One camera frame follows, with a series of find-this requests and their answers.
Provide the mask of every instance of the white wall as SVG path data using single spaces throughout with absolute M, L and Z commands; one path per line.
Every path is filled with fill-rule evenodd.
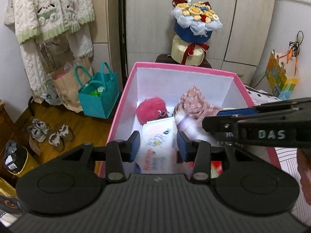
M 6 101 L 5 109 L 15 122 L 26 109 L 31 91 L 14 26 L 3 24 L 7 2 L 0 0 L 0 98 Z
M 275 0 L 269 34 L 251 86 L 254 87 L 263 77 L 270 52 L 273 49 L 276 52 L 286 52 L 288 43 L 296 40 L 300 30 L 304 33 L 304 41 L 301 45 L 296 74 L 299 81 L 291 98 L 311 97 L 311 5 L 300 2 Z M 266 78 L 256 89 L 271 92 Z

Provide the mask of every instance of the wardrobe door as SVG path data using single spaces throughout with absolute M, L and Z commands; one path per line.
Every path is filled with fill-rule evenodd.
M 236 0 L 194 0 L 194 2 L 209 1 L 212 9 L 217 13 L 223 27 L 218 32 L 213 32 L 211 39 L 207 42 L 209 50 L 207 57 L 223 60 L 225 57 Z
M 237 0 L 226 61 L 258 65 L 273 7 L 274 0 Z
M 175 35 L 172 7 L 172 0 L 126 0 L 128 53 L 171 52 Z
M 107 0 L 92 0 L 92 2 L 95 12 L 95 21 L 89 23 L 92 42 L 108 43 L 106 17 Z
M 256 66 L 224 61 L 221 69 L 236 73 L 244 84 L 249 85 L 256 70 Z

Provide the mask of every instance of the knitted sweater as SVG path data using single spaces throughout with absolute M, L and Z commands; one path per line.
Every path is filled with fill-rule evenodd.
M 15 31 L 20 44 L 31 38 L 44 42 L 80 24 L 94 21 L 92 0 L 15 0 Z
M 92 0 L 15 0 L 14 19 L 25 70 L 35 95 L 40 96 L 51 87 L 35 41 L 46 42 L 66 32 L 75 58 L 93 55 L 87 25 L 95 20 Z

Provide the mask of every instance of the black plastic bag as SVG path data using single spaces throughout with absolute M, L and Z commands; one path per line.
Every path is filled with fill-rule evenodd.
M 11 173 L 19 173 L 26 163 L 27 149 L 15 141 L 9 141 L 5 145 L 3 166 Z

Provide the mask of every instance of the red pom-pom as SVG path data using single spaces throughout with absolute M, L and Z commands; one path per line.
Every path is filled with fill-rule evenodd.
M 136 109 L 138 121 L 145 124 L 147 121 L 156 120 L 160 117 L 159 110 L 166 112 L 165 102 L 158 97 L 142 102 Z
M 206 15 L 201 15 L 201 21 L 205 22 L 206 21 Z

